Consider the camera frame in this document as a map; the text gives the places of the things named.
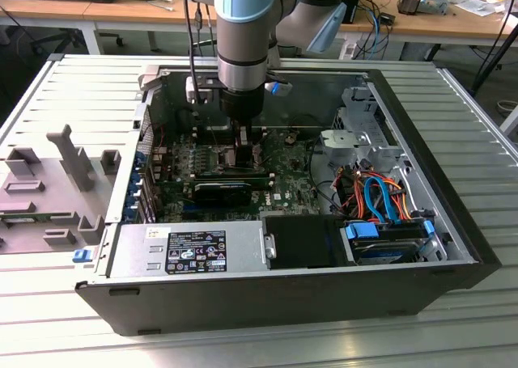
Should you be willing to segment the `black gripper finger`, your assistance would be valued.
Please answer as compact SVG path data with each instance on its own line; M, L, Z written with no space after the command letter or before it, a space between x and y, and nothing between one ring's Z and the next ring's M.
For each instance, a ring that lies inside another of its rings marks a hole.
M253 165L253 138L250 122L233 121L235 138L235 164L237 167Z

